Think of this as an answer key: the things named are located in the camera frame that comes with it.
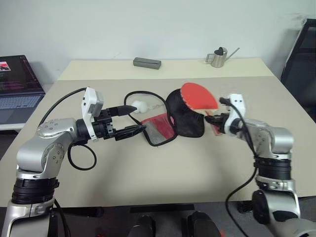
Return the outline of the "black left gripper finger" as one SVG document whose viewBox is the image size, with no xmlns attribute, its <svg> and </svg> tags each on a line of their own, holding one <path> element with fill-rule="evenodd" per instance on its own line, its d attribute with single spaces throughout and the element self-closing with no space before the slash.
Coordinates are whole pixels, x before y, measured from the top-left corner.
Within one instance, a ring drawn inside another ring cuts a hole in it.
<svg viewBox="0 0 316 237">
<path fill-rule="evenodd" d="M 131 125 L 115 132 L 114 138 L 116 141 L 124 140 L 142 133 L 146 129 L 145 125 Z"/>
<path fill-rule="evenodd" d="M 128 115 L 135 110 L 137 110 L 137 108 L 134 106 L 123 105 L 123 106 L 111 107 L 110 114 L 112 117 L 116 117 L 116 116 L 120 117 L 120 116 Z"/>
</svg>

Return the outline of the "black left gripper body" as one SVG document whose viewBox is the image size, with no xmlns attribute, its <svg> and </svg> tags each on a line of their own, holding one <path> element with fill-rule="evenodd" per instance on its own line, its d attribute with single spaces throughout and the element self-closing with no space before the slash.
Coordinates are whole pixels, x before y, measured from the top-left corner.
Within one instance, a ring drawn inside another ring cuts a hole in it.
<svg viewBox="0 0 316 237">
<path fill-rule="evenodd" d="M 101 110 L 98 117 L 94 117 L 92 127 L 97 138 L 104 140 L 114 138 L 116 131 L 112 125 L 112 116 L 114 115 L 114 108 L 106 108 Z"/>
</svg>

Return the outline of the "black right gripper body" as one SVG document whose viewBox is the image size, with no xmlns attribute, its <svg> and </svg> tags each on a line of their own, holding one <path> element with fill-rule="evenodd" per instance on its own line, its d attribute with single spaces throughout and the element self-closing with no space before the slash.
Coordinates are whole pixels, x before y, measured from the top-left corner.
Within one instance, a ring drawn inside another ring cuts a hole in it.
<svg viewBox="0 0 316 237">
<path fill-rule="evenodd" d="M 222 128 L 221 130 L 217 130 L 220 133 L 226 133 L 230 129 L 230 124 L 227 123 L 230 113 L 221 113 L 220 115 L 215 115 L 219 118 L 219 121 L 222 122 Z"/>
</svg>

